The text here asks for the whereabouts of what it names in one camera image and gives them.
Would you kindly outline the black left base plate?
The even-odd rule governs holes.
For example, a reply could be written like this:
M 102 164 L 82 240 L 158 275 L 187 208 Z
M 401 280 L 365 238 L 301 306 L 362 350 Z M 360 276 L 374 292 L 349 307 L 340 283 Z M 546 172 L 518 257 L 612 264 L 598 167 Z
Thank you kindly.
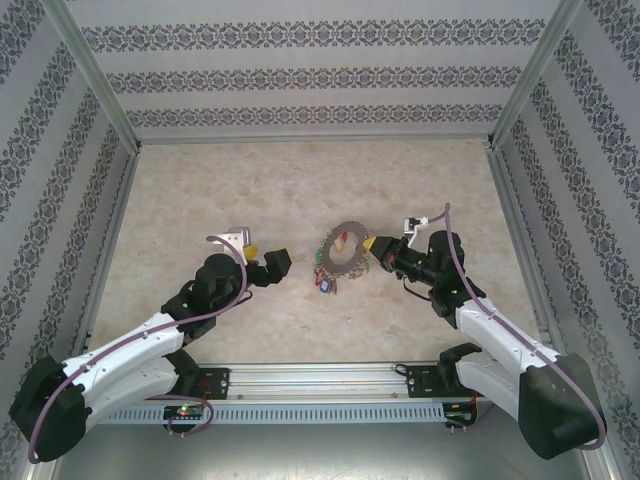
M 226 400 L 229 389 L 228 368 L 199 368 L 181 374 L 170 394 L 203 400 Z

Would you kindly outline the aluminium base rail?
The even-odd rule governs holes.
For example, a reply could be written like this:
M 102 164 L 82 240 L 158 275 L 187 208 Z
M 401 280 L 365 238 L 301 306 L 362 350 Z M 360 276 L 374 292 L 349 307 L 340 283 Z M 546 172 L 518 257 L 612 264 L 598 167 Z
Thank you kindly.
M 226 401 L 253 403 L 359 403 L 437 401 L 410 398 L 395 362 L 202 364 L 228 368 Z

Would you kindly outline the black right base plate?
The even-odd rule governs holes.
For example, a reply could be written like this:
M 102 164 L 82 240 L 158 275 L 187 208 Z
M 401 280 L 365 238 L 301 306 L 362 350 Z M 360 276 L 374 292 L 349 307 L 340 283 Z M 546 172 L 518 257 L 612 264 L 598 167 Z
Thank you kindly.
M 472 397 L 472 390 L 461 383 L 455 369 L 436 364 L 409 365 L 405 379 L 410 398 Z

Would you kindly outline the left control circuit board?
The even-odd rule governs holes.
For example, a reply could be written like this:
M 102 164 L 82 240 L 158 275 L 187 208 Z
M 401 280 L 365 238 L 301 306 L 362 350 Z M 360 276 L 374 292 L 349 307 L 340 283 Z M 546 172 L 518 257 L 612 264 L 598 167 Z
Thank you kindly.
M 204 410 L 197 405 L 169 405 L 164 407 L 163 419 L 172 418 L 186 421 L 199 421 L 204 417 Z

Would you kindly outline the aluminium side rail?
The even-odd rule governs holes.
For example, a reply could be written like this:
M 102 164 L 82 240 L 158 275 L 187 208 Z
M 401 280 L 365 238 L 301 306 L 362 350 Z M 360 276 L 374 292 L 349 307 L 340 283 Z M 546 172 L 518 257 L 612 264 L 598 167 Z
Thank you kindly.
M 493 148 L 486 149 L 489 168 L 504 212 L 515 255 L 521 270 L 527 295 L 534 313 L 536 326 L 543 343 L 553 346 L 548 302 L 535 262 L 533 249 L 527 236 L 524 218 L 517 201 L 502 157 Z
M 75 330 L 73 342 L 68 354 L 78 354 L 86 350 L 91 341 L 92 332 L 96 323 L 101 299 L 108 279 L 109 269 L 121 229 L 127 203 L 129 200 L 133 180 L 140 156 L 140 149 L 132 152 L 122 172 L 111 213 L 104 232 L 101 249 L 90 276 L 89 290 L 80 310 L 79 323 Z

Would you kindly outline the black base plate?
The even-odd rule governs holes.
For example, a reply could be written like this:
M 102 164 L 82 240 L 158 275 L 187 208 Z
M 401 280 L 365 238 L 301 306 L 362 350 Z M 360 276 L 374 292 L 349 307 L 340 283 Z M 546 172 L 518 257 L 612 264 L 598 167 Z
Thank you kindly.
M 410 398 L 472 397 L 472 390 L 461 383 L 455 369 L 436 364 L 409 365 L 405 379 Z
M 229 389 L 228 368 L 199 368 L 181 374 L 170 394 L 203 400 L 226 400 Z

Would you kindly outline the metal keyring disc with rings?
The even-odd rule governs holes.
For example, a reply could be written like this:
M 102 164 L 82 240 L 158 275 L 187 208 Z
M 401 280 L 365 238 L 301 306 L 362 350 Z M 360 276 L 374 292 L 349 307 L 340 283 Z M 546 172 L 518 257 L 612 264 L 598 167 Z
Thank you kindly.
M 335 240 L 343 233 L 348 233 L 348 241 L 342 252 L 335 249 Z M 321 263 L 315 263 L 315 273 L 323 270 L 325 277 L 331 282 L 339 278 L 356 279 L 369 271 L 369 260 L 362 245 L 369 238 L 366 227 L 357 221 L 344 221 L 333 227 L 325 236 L 317 252 L 321 252 Z

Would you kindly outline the grey metal sheet panel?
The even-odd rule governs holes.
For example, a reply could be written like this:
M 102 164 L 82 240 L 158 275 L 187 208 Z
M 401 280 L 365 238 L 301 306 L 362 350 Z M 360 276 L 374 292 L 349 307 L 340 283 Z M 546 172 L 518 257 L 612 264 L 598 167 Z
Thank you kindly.
M 580 454 L 536 456 L 494 414 L 436 424 L 222 425 L 186 439 L 154 426 L 93 429 L 54 480 L 590 480 Z

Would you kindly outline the aluminium frame post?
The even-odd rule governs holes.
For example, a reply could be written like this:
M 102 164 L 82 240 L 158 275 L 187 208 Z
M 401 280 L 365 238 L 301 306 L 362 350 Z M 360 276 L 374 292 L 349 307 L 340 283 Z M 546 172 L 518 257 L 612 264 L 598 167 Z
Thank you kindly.
M 487 149 L 494 150 L 504 142 L 581 3 L 582 0 L 559 0 L 494 129 L 484 142 Z
M 80 68 L 89 87 L 96 95 L 111 124 L 124 142 L 127 151 L 129 153 L 138 153 L 140 140 L 135 134 L 125 110 L 119 103 L 81 28 L 73 18 L 66 0 L 40 0 L 40 2 Z

